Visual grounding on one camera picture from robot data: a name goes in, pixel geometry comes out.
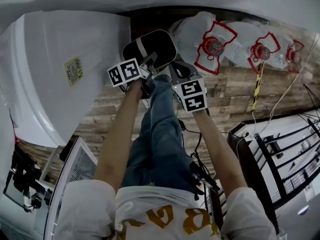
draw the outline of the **wooden floor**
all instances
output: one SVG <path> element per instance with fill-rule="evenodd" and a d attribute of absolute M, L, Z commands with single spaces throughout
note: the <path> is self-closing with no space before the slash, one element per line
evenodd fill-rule
<path fill-rule="evenodd" d="M 175 21 L 195 15 L 201 10 L 201 8 L 190 7 L 165 7 L 143 9 L 126 12 L 124 14 L 131 17 L 132 39 L 135 39 L 155 29 L 167 30 Z M 219 21 L 236 21 L 250 17 L 240 12 L 213 9 L 206 9 L 206 11 L 211 11 L 216 14 L 217 20 Z M 269 24 L 280 28 L 292 38 L 304 43 L 305 49 L 301 53 L 301 58 L 302 60 L 306 58 L 315 36 L 314 33 L 307 32 L 300 28 L 290 27 L 280 22 L 269 22 Z M 304 71 L 298 76 L 288 94 L 278 104 L 274 113 L 275 115 L 308 110 L 313 107 L 303 84 L 306 84 L 320 97 L 319 51 L 319 46 L 317 46 L 314 53 L 310 56 Z M 291 84 L 295 76 L 296 74 L 289 73 L 287 70 L 278 70 L 267 64 L 265 65 L 254 112 L 256 119 L 269 117 L 271 109 Z M 253 119 L 251 109 L 256 77 L 257 75 L 252 69 L 236 67 L 226 58 L 222 61 L 219 75 L 204 77 L 205 86 L 208 89 L 207 101 L 210 114 L 220 131 L 227 132 L 242 121 Z M 99 157 L 100 147 L 104 141 L 105 134 L 111 127 L 123 96 L 124 94 L 119 88 L 105 87 L 74 133 L 84 139 L 96 157 Z M 192 114 L 184 112 L 177 104 L 175 104 L 175 107 L 177 117 L 184 121 L 187 129 L 190 131 L 199 131 Z M 134 125 L 133 140 L 139 134 L 140 124 L 145 110 L 142 102 L 140 102 Z M 187 154 L 191 154 L 197 145 L 199 135 L 189 132 L 185 132 L 183 135 L 185 150 Z M 21 141 L 20 147 L 29 153 L 42 168 L 53 150 L 52 148 L 36 146 L 24 141 Z M 203 163 L 208 167 L 210 172 L 214 174 L 214 168 L 211 165 L 208 151 L 203 142 L 201 142 L 198 152 Z M 52 183 L 55 183 L 62 165 L 63 163 L 57 155 L 49 170 Z"/>

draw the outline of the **person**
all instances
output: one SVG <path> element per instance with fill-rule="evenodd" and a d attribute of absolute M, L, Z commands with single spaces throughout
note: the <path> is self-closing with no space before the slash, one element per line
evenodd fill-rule
<path fill-rule="evenodd" d="M 54 239 L 276 239 L 237 157 L 205 110 L 193 116 L 227 198 L 221 232 L 199 208 L 187 180 L 192 159 L 182 146 L 172 86 L 165 74 L 154 83 L 150 108 L 132 145 L 142 82 L 129 86 L 101 147 L 93 179 L 71 182 L 65 189 Z"/>

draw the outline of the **jeans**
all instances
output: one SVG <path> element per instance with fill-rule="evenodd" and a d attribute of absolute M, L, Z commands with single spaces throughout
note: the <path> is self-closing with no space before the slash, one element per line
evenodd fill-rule
<path fill-rule="evenodd" d="M 182 146 L 171 84 L 166 75 L 159 75 L 154 83 L 151 105 L 132 143 L 121 188 L 152 185 L 195 193 L 187 181 L 192 177 L 189 166 L 193 160 Z"/>

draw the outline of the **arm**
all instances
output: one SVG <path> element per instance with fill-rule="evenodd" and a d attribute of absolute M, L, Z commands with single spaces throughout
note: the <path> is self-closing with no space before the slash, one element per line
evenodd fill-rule
<path fill-rule="evenodd" d="M 193 113 L 208 149 L 211 162 L 221 182 L 225 196 L 234 190 L 247 187 L 239 161 L 226 139 L 221 135 L 211 117 L 205 110 Z"/>
<path fill-rule="evenodd" d="M 93 176 L 94 180 L 110 184 L 115 192 L 118 191 L 125 175 L 132 131 L 141 97 L 141 80 L 137 80 L 129 86 L 129 90 L 116 113 L 102 145 L 98 165 Z"/>

